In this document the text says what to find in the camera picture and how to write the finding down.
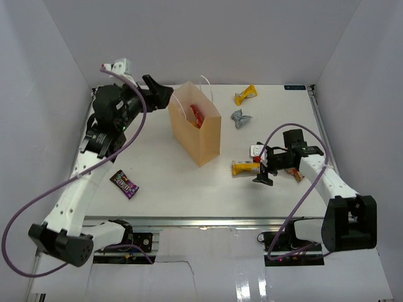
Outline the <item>purple M&M's packet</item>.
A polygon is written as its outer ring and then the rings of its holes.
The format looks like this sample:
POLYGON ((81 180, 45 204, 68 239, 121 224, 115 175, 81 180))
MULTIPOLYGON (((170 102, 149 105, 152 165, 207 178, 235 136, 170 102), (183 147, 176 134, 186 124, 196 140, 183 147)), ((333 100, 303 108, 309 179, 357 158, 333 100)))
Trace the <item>purple M&M's packet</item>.
POLYGON ((132 182, 124 171, 117 171, 110 181, 128 198, 132 199, 139 190, 138 185, 132 182))

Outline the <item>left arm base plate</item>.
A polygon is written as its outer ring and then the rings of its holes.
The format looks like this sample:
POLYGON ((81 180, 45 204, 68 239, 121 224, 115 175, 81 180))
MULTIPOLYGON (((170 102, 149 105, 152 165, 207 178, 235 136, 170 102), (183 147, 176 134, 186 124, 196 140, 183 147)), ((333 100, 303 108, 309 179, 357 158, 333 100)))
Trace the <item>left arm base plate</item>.
POLYGON ((131 233, 122 243, 103 248, 94 253, 94 264, 145 264, 152 265, 152 233, 131 233))

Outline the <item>yellow snack bar wrapper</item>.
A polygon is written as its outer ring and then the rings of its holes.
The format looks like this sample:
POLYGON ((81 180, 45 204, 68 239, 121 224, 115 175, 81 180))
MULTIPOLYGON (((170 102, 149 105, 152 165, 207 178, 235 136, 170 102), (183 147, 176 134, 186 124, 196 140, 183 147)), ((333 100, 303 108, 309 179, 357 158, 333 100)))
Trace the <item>yellow snack bar wrapper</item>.
POLYGON ((236 176, 240 173, 248 172, 253 174, 260 173, 260 163, 254 161, 232 161, 232 175, 236 176))

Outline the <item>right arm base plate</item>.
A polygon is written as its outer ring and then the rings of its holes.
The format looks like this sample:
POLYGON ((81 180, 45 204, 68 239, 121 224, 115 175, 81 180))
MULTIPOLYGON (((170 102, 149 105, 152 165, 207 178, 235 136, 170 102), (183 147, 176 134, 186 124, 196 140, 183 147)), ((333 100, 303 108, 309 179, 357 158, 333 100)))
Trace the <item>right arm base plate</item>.
POLYGON ((279 239, 274 244, 271 252, 272 257, 281 256, 281 259, 269 260, 269 247, 282 223, 282 220, 277 219, 260 218, 256 220, 256 227, 259 229, 256 240, 264 250, 264 264, 266 268, 323 266, 325 252, 321 245, 314 245, 301 252, 295 251, 309 245, 310 242, 294 238, 291 234, 290 226, 281 231, 279 239))

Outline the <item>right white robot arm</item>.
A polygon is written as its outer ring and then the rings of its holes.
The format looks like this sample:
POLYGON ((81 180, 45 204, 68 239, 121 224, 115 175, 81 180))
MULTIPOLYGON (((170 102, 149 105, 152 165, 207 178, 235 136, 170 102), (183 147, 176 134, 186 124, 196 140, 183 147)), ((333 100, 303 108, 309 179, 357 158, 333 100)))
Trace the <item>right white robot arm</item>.
POLYGON ((293 251, 320 243, 330 252, 373 249, 377 245, 377 204, 373 197, 349 187, 327 164, 325 153, 310 146, 301 129, 283 132, 284 147, 258 142, 250 147, 251 158, 260 164, 254 182, 273 185, 270 175, 295 168, 308 179, 322 198, 323 218, 291 218, 283 229, 285 245, 293 251))

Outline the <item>pink candy packet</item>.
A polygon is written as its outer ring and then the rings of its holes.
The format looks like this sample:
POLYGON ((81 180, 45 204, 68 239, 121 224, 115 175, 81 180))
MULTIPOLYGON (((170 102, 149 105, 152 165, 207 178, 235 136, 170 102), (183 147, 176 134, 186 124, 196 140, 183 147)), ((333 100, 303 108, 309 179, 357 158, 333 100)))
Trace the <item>pink candy packet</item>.
POLYGON ((202 112, 199 110, 198 106, 196 104, 192 104, 191 106, 192 112, 195 116, 195 121, 192 123, 195 127, 201 128, 202 124, 204 122, 204 115, 202 112))

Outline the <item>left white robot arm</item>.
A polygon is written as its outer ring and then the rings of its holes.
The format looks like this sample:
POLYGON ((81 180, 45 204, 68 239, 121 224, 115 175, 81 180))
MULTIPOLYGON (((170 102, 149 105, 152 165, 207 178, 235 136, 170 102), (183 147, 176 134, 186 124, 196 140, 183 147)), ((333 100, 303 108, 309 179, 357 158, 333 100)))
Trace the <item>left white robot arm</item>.
POLYGON ((33 224, 28 231, 39 251, 76 267, 83 266, 94 250, 113 245, 126 251, 132 246, 128 223, 109 220, 84 232, 85 213, 118 154, 131 144, 125 130, 138 115, 166 108, 174 91, 150 75, 142 78, 146 89, 129 76, 117 78, 123 81, 122 86, 110 84, 94 89, 93 113, 88 118, 72 177, 44 221, 33 224))

